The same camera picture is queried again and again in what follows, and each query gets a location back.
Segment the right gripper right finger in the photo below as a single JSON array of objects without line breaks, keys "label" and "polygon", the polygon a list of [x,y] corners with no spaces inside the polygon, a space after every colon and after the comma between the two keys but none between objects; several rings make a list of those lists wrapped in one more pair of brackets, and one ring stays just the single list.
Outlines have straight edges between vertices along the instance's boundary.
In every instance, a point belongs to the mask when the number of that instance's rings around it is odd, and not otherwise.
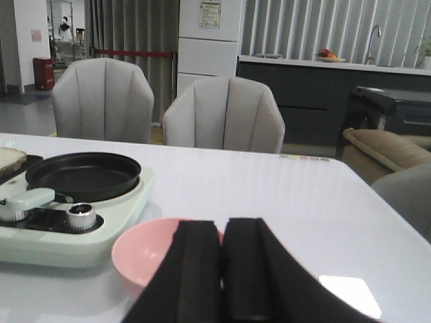
[{"label": "right gripper right finger", "polygon": [[322,286],[261,218],[231,218],[222,245],[226,322],[373,322]]}]

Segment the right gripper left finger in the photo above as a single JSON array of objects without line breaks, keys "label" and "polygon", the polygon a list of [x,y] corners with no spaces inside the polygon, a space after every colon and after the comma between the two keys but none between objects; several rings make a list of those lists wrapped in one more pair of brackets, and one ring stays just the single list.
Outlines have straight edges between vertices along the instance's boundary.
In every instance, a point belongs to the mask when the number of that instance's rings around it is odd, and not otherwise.
[{"label": "right gripper left finger", "polygon": [[180,221],[161,265],[123,322],[220,322],[220,249],[212,221]]}]

